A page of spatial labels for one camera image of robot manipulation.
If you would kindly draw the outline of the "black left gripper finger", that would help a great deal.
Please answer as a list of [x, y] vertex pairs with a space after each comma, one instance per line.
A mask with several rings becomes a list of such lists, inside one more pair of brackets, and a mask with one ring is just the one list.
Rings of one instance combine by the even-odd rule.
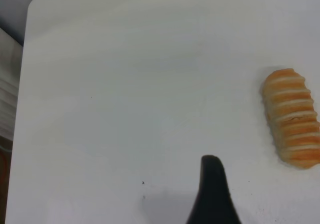
[[188, 224], [239, 224], [221, 160], [213, 155], [201, 158], [199, 190]]

